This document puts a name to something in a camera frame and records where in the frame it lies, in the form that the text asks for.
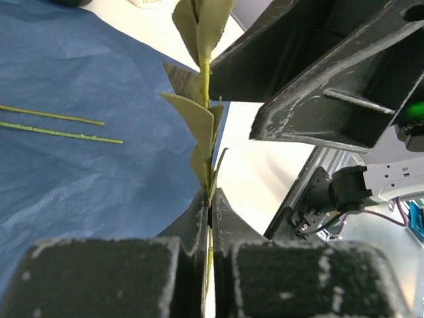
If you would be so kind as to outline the large pink rose stem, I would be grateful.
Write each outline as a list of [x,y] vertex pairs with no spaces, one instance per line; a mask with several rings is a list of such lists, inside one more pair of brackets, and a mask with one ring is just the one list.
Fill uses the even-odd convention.
[[212,202],[217,189],[221,165],[213,163],[213,155],[225,110],[222,101],[211,104],[211,55],[221,40],[234,5],[234,1],[178,1],[172,21],[199,72],[164,64],[174,91],[161,93],[161,97],[180,114],[197,142],[190,164],[207,193],[208,203]]

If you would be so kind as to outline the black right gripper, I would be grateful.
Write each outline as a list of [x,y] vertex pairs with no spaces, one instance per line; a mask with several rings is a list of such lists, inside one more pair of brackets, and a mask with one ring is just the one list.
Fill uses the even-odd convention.
[[261,106],[252,140],[367,153],[395,122],[423,152],[422,1],[336,1],[309,48],[323,53]]

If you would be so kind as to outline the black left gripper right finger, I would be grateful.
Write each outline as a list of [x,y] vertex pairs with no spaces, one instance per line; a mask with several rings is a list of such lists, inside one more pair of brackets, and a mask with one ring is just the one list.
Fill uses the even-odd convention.
[[393,268],[362,242],[270,241],[211,205],[217,317],[409,317]]

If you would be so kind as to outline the cream printed ribbon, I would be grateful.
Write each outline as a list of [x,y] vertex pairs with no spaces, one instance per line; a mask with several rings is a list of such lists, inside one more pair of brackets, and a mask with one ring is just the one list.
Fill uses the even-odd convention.
[[140,9],[153,9],[165,3],[164,0],[129,0],[129,2]]

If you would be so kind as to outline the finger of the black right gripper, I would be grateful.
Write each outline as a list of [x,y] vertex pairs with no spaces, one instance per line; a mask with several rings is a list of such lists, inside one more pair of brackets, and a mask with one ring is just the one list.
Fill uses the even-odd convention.
[[211,65],[209,95],[267,101],[384,9],[410,1],[272,1]]

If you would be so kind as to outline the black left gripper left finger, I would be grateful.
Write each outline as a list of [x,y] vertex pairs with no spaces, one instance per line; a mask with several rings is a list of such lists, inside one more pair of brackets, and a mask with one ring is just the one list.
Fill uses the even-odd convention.
[[207,193],[160,234],[46,238],[24,254],[2,317],[203,317]]

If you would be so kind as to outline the blue wrapping paper sheet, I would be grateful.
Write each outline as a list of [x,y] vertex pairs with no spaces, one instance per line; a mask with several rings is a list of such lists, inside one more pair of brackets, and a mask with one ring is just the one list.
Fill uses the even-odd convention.
[[170,57],[83,9],[1,2],[1,289],[46,237],[153,237],[190,204],[195,139],[162,98]]

